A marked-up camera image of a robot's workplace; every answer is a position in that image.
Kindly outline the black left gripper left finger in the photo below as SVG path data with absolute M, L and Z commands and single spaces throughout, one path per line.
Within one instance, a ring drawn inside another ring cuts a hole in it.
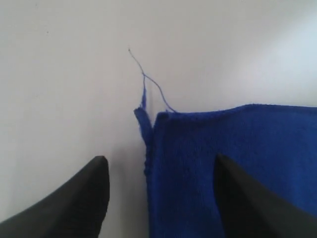
M 1 222 L 2 238 L 97 238 L 110 197 L 108 161 L 94 157 L 53 193 Z

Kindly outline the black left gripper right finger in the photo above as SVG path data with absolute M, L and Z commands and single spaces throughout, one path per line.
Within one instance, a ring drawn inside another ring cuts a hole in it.
M 217 155 L 214 196 L 227 238 L 315 238 L 317 219 Z

